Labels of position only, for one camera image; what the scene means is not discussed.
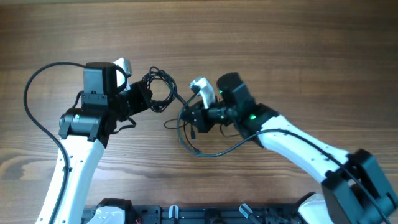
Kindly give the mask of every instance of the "wire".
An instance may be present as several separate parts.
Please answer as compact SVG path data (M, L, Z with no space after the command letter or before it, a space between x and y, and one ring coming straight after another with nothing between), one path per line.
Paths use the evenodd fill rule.
M176 118L174 118L174 119L168 119L164 124L163 124L163 126L166 128L166 129L176 129L176 127L168 127L166 124L167 123L169 123L169 122L171 122L171 121L176 121L177 119ZM183 126L185 126L185 125L187 125L187 123L184 123L183 125L181 125L180 126L180 128L182 128Z
M127 76L126 72L123 70L123 68L121 68L119 65L116 66L116 70L119 71L120 73L122 73L122 75L124 76L123 84L118 87L118 93L120 93L127 87L128 76Z
M185 130L185 124L186 124L186 122L184 121L183 130L184 130L185 139L187 140L188 144L193 148L193 150L194 150L196 153L201 153L200 150L199 150L198 148L196 148L195 146L193 146L193 144L189 141L189 138L188 138L188 136L187 136L187 131Z
M82 91L80 91L80 92L77 94L75 103L72 105L72 108L76 108L77 104L79 103L80 96L81 96L83 93L84 93L84 91L82 90Z
M66 184L68 182L68 176L69 176L69 157L68 157L68 152L65 150L65 148L63 147L63 145L61 144L61 142L53 135L51 134L50 131L48 131L45 127L43 127L32 115L32 113L30 112L30 109L28 107L27 104L27 92L28 89L30 87L30 84L32 83L33 79L43 70L50 68L50 67L54 67L57 65L73 65L73 66L77 66L77 67L81 67L84 68L84 65L80 65L78 63L73 63L73 62L56 62L56 63L51 63L49 65L46 65L44 67L42 67L41 69L37 70L28 80L28 82L26 83L25 86L25 90L24 90L24 107L25 107L25 111L26 114L28 115L28 117L32 120L32 122L38 127L40 128L40 130L42 130L46 135L48 135L53 141L54 143L58 146L58 148L60 149L61 153L62 153L62 157L63 157L63 163L64 163L64 175L63 175L63 179L62 179L62 185L61 185L61 189L60 189L60 193L58 195L57 201L55 202L55 206L54 209L52 211L51 217L50 217L50 221L49 223L53 223L55 217L57 216L57 212L58 209L60 207L61 201L62 201L62 197L65 195L65 189L66 189Z
M293 137L298 138L299 140L309 144L310 146L314 147L316 150L318 150L320 153L322 153L324 156L326 156L329 160L333 161L336 165L338 165L340 167L340 169L342 171L344 171L346 174L349 175L349 177L363 190L363 192L366 194L366 196L370 199L371 203L374 205L374 207L376 208L376 210L379 212L381 218L383 219L383 221L387 224L391 224L390 221L388 220L388 218L386 217L385 214L383 214L380 206L377 204L376 200L374 199L374 197L369 193L369 191L365 188L365 186L347 169L344 167L344 165L342 163L340 163L338 160L336 160L331 154L325 152L323 149L321 149L319 146L317 146L316 144L312 143L311 141L309 141L308 139L292 133L288 130L283 130L283 129L265 129L262 131L258 131L254 134L252 134L251 136L247 137L246 139L242 140L241 142L235 144L233 147L223 151L223 152L219 152L216 154L205 154L202 153L201 151L199 151L199 149L193 147L191 144L191 147L193 147L194 151L193 152L191 149L189 149L189 147L184 143L184 141L181 138L181 133L180 133L180 120L181 120L181 115L184 111L184 109L188 106L188 104L194 99L194 97L196 97L197 94L194 94L193 96L191 96L191 98L187 101L187 103L184 104L184 106L182 107L182 109L180 110L180 113L178 114L177 117L177 134L178 134L178 140L180 141L180 143L182 144L182 146L192 155L197 156L197 157L206 157L206 158L212 158L212 157L218 157L218 156L222 156L225 155L235 149L237 149L239 146L242 146L244 143L250 141L252 138L260 135L260 134L264 134L264 133L284 133L286 135L290 135Z
M231 138L231 137L235 137L235 136L239 136L240 134L230 134L230 135L225 135L224 131L223 131L223 124L220 124L220 132L223 135L224 138Z
M181 103L185 104L185 100L177 93L177 85L175 84L175 80L164 70L159 70L157 67L152 66L149 69L149 72L142 78L142 81L145 83L145 88L150 90L150 84L154 80L163 80L163 82L169 88L170 93L164 100L150 100L149 107L153 112L163 112L175 98L181 101Z
M117 134L123 129L135 128L137 126L137 123L133 119L131 119L129 116L126 116L126 119L129 120L131 124L125 125L125 126L119 128L119 130L117 130L117 131L112 131L111 134Z

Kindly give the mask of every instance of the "black bracket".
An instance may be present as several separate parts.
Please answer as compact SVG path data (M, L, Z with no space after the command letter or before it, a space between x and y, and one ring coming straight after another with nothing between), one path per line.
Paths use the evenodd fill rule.
M81 108L70 108L60 118L59 135L87 136L88 141L98 139L106 147L116 122L148 109L152 92L138 81L130 90L117 86L117 66L108 62L87 63L84 69L84 92Z
M252 224L239 211L239 206L232 207L180 207L177 218L170 218L171 207L160 206L131 206L130 200L104 199L98 206L86 208L83 212L81 223L87 224L95 214L98 207L114 206L126 212L126 223L137 224ZM277 204L251 207L252 216L261 224L303 224L305 223L295 212L294 204Z
M397 208L394 193L377 160L369 152L360 149L349 156L346 168L353 173L375 198L381 211L389 216ZM322 182L330 218L334 223L381 223L382 218L358 185L350 184L349 177L341 169L328 172Z

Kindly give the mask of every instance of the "wood grain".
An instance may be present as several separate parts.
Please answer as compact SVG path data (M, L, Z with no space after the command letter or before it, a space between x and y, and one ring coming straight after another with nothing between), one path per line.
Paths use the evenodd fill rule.
M201 75L212 84L239 72L258 102L336 147L377 156L398 190L397 3L372 1L206 1L0 7L0 223L33 223L57 156L28 119L26 81L50 62L131 59L139 80L151 65L178 92ZM51 132L83 88L82 70L51 68L33 82L29 106ZM166 87L153 87L155 98ZM247 143L216 159L194 159L161 114L134 116L137 128L112 136L87 200L204 205L294 202L318 184L283 157ZM198 134L207 151L240 138Z

